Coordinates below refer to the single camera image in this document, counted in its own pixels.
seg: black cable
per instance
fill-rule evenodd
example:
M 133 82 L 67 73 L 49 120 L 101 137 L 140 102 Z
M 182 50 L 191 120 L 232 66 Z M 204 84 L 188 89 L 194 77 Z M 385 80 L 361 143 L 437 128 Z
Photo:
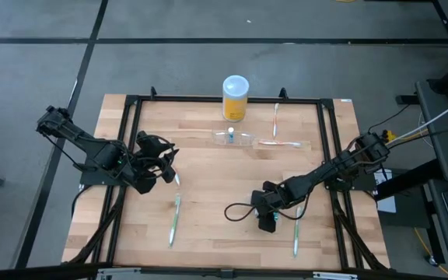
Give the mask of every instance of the black cable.
M 279 215 L 281 215 L 287 219 L 296 221 L 297 219 L 301 219 L 305 215 L 305 212 L 307 210 L 307 204 L 309 203 L 309 196 L 310 196 L 310 194 L 308 194 L 307 197 L 305 198 L 305 205 L 303 206 L 302 213 L 298 217 L 292 217 L 292 216 L 286 215 L 285 213 L 279 211 L 279 209 L 277 209 L 277 208 L 273 208 L 273 209 L 275 210 L 275 212 L 279 213 Z
M 227 211 L 234 206 L 247 206 L 247 207 L 251 207 L 250 211 L 248 211 L 243 217 L 239 218 L 239 219 L 231 219 L 228 215 L 227 215 Z M 239 221 L 243 221 L 246 217 L 248 217 L 250 215 L 250 213 L 255 209 L 256 207 L 248 204 L 248 203 L 241 203 L 241 202 L 236 202 L 236 203 L 232 203 L 230 205 L 227 205 L 227 207 L 224 209 L 224 216 L 226 217 L 226 219 L 228 219 L 231 222 L 239 222 Z
M 75 211 L 75 203 L 77 202 L 77 199 L 84 191 L 87 191 L 91 187 L 91 185 L 84 185 L 84 188 L 75 195 L 74 200 L 72 201 L 72 218 L 74 217 L 74 211 Z
M 376 127 L 376 126 L 378 126 L 378 125 L 380 125 L 380 124 L 384 124 L 384 123 L 386 123 L 387 121 L 391 120 L 392 118 L 398 116 L 400 113 L 402 113 L 402 112 L 403 112 L 405 109 L 407 109 L 409 106 L 411 106 L 411 104 L 408 104 L 406 107 L 402 108 L 402 109 L 401 109 L 400 111 L 398 111 L 395 115 L 393 115 L 393 116 L 387 118 L 385 121 L 382 121 L 382 122 L 380 122 L 380 123 L 377 123 L 377 124 L 375 124 L 375 125 L 370 126 L 370 127 L 368 128 L 367 132 L 370 133 L 370 132 L 371 132 L 371 128 L 374 128 L 374 127 Z
M 76 166 L 77 168 L 79 168 L 79 164 L 71 157 L 68 155 L 68 153 L 66 153 L 62 148 L 60 148 L 60 146 L 58 146 L 55 142 L 53 142 L 47 135 L 43 135 L 51 144 L 53 144 L 57 149 L 60 150 L 60 152 L 62 152 L 65 156 L 68 157 L 68 159 L 70 159 L 73 163 L 74 166 Z
M 388 148 L 388 149 L 393 149 L 393 148 L 395 148 L 395 147 L 397 147 L 397 146 L 399 146 L 399 145 L 407 144 L 407 143 L 409 143 L 409 142 L 413 142 L 414 140 L 418 140 L 418 139 L 421 139 L 421 138 L 424 138 L 424 137 L 428 137 L 428 136 L 431 136 L 431 135 L 441 135 L 442 133 L 447 133 L 447 132 L 448 132 L 448 129 L 447 129 L 447 130 L 444 130 L 444 131 L 437 131 L 437 132 L 430 133 L 430 134 L 427 134 L 427 135 L 421 135 L 421 136 L 418 136 L 418 137 L 416 137 L 416 138 L 409 139 L 409 140 L 407 140 L 407 141 L 397 143 L 397 144 L 391 146 L 391 147 Z
M 383 172 L 383 177 L 385 177 L 385 180 L 388 180 L 387 171 L 383 167 L 383 163 L 380 163 L 380 169 L 381 169 L 381 172 Z

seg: toothbrush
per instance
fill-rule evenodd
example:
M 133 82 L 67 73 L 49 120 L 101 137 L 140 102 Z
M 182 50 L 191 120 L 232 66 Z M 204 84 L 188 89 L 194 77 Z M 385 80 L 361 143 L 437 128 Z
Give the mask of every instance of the toothbrush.
M 169 248 L 172 248 L 174 243 L 174 236 L 176 235 L 177 218 L 179 218 L 179 208 L 180 208 L 180 195 L 176 195 L 176 215 L 174 216 L 174 221 L 172 222 L 172 228 L 170 229 L 169 235 Z
M 174 166 L 172 166 L 172 169 L 176 173 L 176 175 L 174 175 L 174 180 L 176 181 L 177 186 L 180 187 L 179 173 L 177 172 L 177 170 Z
M 277 114 L 278 114 L 278 107 L 279 103 L 276 103 L 274 105 L 274 120 L 272 120 L 272 138 L 276 138 L 276 135 L 278 134 L 278 124 L 277 122 Z
M 296 218 L 299 218 L 302 215 L 302 206 L 296 209 Z M 299 253 L 299 220 L 295 221 L 295 236 L 293 240 L 293 257 L 296 257 Z
M 293 147 L 302 146 L 302 143 L 300 143 L 300 142 L 283 142 L 283 141 L 275 141 L 275 140 L 260 140 L 259 144 L 262 144 L 262 145 L 291 145 Z

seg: yellow container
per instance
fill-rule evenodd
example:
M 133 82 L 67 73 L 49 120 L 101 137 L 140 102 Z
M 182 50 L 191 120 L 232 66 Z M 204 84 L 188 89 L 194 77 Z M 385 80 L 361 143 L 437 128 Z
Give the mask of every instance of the yellow container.
M 250 85 L 240 75 L 231 75 L 222 83 L 222 115 L 228 121 L 241 121 L 247 111 Z

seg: white lid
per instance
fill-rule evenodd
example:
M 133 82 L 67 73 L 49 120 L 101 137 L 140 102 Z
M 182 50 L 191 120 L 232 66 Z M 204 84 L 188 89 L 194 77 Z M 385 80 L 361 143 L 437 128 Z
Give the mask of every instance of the white lid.
M 242 97 L 248 93 L 250 85 L 240 75 L 231 75 L 222 83 L 222 91 L 231 97 Z

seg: cable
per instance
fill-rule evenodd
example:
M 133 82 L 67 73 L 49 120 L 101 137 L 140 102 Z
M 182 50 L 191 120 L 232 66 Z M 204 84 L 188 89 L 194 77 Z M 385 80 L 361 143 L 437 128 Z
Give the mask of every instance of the cable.
M 91 185 L 85 185 L 84 188 L 75 195 L 74 200 L 72 201 L 72 218 L 74 217 L 74 211 L 75 211 L 75 203 L 77 202 L 77 199 L 79 198 L 79 196 L 81 196 L 81 194 L 84 191 L 89 190 L 89 187 L 91 187 Z
M 51 143 L 53 144 L 53 146 L 55 146 L 57 149 L 60 150 L 60 152 L 62 152 L 65 156 L 68 157 L 68 159 L 70 159 L 73 163 L 74 166 L 79 168 L 79 164 L 71 157 L 68 155 L 68 153 L 66 153 L 62 148 L 60 148 L 60 146 L 58 146 L 55 142 L 53 142 L 47 135 L 44 135 L 44 137 Z
M 422 117 L 422 116 L 423 116 L 423 112 L 421 112 L 421 113 L 419 114 L 418 126 L 421 124 L 421 117 Z M 421 136 L 423 136 L 423 131 L 422 131 L 421 129 L 419 130 L 419 134 L 420 134 Z M 428 146 L 430 146 L 430 147 L 433 148 L 433 145 L 430 144 L 430 143 L 428 143 L 428 141 L 426 141 L 426 138 L 424 138 L 423 141 L 424 141 L 426 144 L 428 144 Z
M 409 139 L 413 139 L 414 137 L 416 137 L 416 136 L 418 136 L 418 135 L 422 135 L 423 132 L 427 132 L 427 131 L 428 131 L 428 128 L 423 129 L 422 131 L 420 131 L 420 132 L 416 132 L 416 133 L 414 133 L 413 135 L 411 135 L 411 136 L 409 136 L 409 137 L 402 138 L 401 140 L 409 140 Z
M 388 148 L 388 149 L 393 149 L 393 148 L 395 148 L 395 147 L 397 147 L 397 146 L 399 146 L 399 145 L 403 145 L 403 144 L 405 144 L 405 143 L 413 142 L 414 140 L 418 140 L 418 139 L 421 139 L 421 138 L 424 138 L 424 137 L 427 137 L 427 136 L 431 136 L 431 135 L 441 135 L 442 133 L 446 133 L 446 132 L 448 132 L 448 130 L 445 130 L 445 131 L 438 131 L 438 132 L 435 132 L 435 133 L 430 133 L 430 134 L 427 134 L 427 135 L 418 136 L 418 137 L 413 138 L 413 139 L 411 139 L 411 140 L 407 140 L 407 141 L 403 141 L 403 142 L 397 143 L 397 144 L 391 146 L 391 147 Z
M 414 228 L 414 232 L 416 233 L 416 236 L 418 236 L 418 239 L 421 242 L 421 245 L 425 249 L 426 253 L 428 253 L 429 256 L 432 256 L 432 253 L 430 252 L 430 250 L 426 246 L 425 241 L 423 241 L 423 239 L 421 238 L 421 235 L 419 234 L 418 229 Z M 442 265 L 439 264 L 439 268 L 440 268 L 441 271 L 443 271 L 443 273 L 448 275 L 448 271 Z
M 377 126 L 380 125 L 380 124 L 384 124 L 384 123 L 386 123 L 387 121 L 391 120 L 392 118 L 398 116 L 398 114 L 402 113 L 402 112 L 403 112 L 405 109 L 407 109 L 409 106 L 411 106 L 411 104 L 408 104 L 406 107 L 402 108 L 402 109 L 401 109 L 400 111 L 398 111 L 395 115 L 393 115 L 393 116 L 387 118 L 385 121 L 382 121 L 382 122 L 380 122 L 380 123 L 378 123 L 378 124 L 375 124 L 375 125 L 373 125 L 373 126 L 370 126 L 370 127 L 368 128 L 367 132 L 370 133 L 370 132 L 371 132 L 371 128 L 377 127 Z
M 447 114 L 447 113 L 448 113 L 448 109 L 445 110 L 445 111 L 443 111 L 441 114 L 439 114 L 438 116 L 434 117 L 434 118 L 431 119 L 430 121 L 426 122 L 425 124 L 421 125 L 420 127 L 418 127 L 418 128 L 416 128 L 416 129 L 414 129 L 414 130 L 412 130 L 412 131 L 410 131 L 410 132 L 408 132 L 408 133 L 406 133 L 406 134 L 404 134 L 404 135 L 401 135 L 401 136 L 395 138 L 394 140 L 388 142 L 387 145 L 389 145 L 389 144 L 391 144 L 391 143 L 393 143 L 393 142 L 395 142 L 395 141 L 397 141 L 397 140 L 400 140 L 400 139 L 402 139 L 402 138 L 405 138 L 406 136 L 409 136 L 409 135 L 411 135 L 411 134 L 413 134 L 413 133 L 415 133 L 415 132 L 421 130 L 421 128 L 423 128 L 423 127 L 425 127 L 425 126 L 431 124 L 433 121 L 438 120 L 438 119 L 441 118 L 444 114 Z
M 243 217 L 239 218 L 239 219 L 231 219 L 228 215 L 227 215 L 227 211 L 229 210 L 229 208 L 234 207 L 234 206 L 248 206 L 251 207 L 250 211 L 248 211 Z M 241 202 L 236 202 L 236 203 L 232 203 L 230 205 L 227 205 L 227 207 L 224 209 L 224 216 L 226 217 L 226 219 L 228 219 L 231 222 L 239 222 L 239 221 L 243 221 L 246 217 L 248 217 L 248 215 L 255 209 L 256 207 L 251 205 L 251 204 L 247 204 L 247 203 L 241 203 Z
M 285 213 L 279 211 L 279 209 L 273 208 L 270 205 L 269 205 L 269 207 L 272 208 L 274 210 L 274 212 L 279 213 L 279 215 L 281 215 L 281 216 L 283 216 L 283 217 L 285 217 L 287 219 L 291 219 L 292 221 L 296 221 L 297 219 L 301 219 L 305 215 L 305 212 L 307 210 L 307 204 L 309 203 L 309 196 L 310 196 L 310 194 L 308 194 L 305 197 L 305 204 L 303 205 L 302 213 L 300 213 L 300 216 L 298 216 L 298 217 L 292 217 L 290 215 L 286 215 Z
M 383 173 L 383 176 L 385 177 L 385 180 L 388 180 L 387 171 L 383 167 L 383 163 L 380 163 L 380 169 L 381 169 L 381 173 Z

